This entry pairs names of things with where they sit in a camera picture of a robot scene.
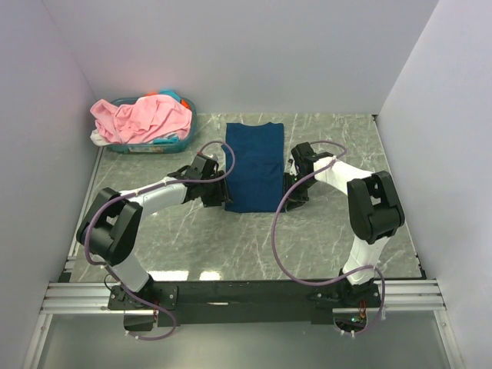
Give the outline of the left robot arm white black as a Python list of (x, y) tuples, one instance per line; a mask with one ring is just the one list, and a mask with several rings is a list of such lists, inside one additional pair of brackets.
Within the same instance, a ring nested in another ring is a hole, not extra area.
[(190, 165), (153, 184), (130, 190), (104, 188), (98, 192), (76, 232), (87, 262), (108, 270), (122, 284), (126, 299), (143, 309), (158, 300), (153, 277), (134, 254), (140, 223), (147, 216), (196, 199), (204, 207), (230, 201), (227, 171), (215, 158), (199, 152)]

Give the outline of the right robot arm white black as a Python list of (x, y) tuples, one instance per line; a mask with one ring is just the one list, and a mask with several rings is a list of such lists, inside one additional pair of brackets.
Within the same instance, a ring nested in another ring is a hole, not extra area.
[(329, 152), (317, 153), (309, 142), (291, 149), (289, 163), (289, 172), (284, 174), (282, 211), (307, 203), (308, 190), (317, 183), (330, 185), (347, 196), (354, 241), (341, 269), (345, 278), (335, 284), (332, 298), (353, 307), (369, 295), (384, 246), (405, 222), (393, 179), (387, 171), (365, 171)]

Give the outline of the dark blue t shirt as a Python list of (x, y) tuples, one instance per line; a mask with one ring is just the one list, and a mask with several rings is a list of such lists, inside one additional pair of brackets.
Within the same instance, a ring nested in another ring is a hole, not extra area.
[(272, 213), (284, 195), (284, 125), (228, 123), (224, 146), (226, 178), (234, 213)]

